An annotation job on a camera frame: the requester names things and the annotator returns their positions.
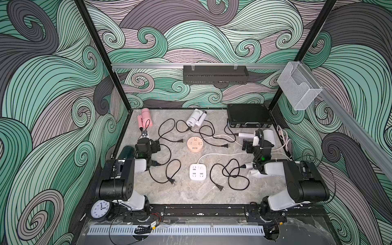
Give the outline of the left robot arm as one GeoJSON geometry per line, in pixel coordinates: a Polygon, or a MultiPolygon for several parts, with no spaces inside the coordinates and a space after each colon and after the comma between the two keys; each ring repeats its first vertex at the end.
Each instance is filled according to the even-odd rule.
{"type": "Polygon", "coordinates": [[[134,148],[127,146],[120,158],[107,160],[96,188],[98,200],[91,208],[91,217],[104,219],[115,207],[136,212],[139,217],[150,216],[148,197],[134,190],[134,177],[158,164],[152,155],[160,150],[160,143],[151,140],[147,130],[142,130],[134,148]]]}

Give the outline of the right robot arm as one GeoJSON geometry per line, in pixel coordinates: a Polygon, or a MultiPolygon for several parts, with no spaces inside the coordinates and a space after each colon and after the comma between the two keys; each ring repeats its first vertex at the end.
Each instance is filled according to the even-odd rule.
{"type": "Polygon", "coordinates": [[[263,198],[259,207],[262,218],[300,204],[328,201],[330,191],[313,162],[272,159],[272,146],[268,140],[260,139],[256,145],[243,141],[243,150],[254,156],[251,163],[245,164],[245,168],[249,170],[248,178],[285,178],[285,188],[282,191],[263,198]]]}

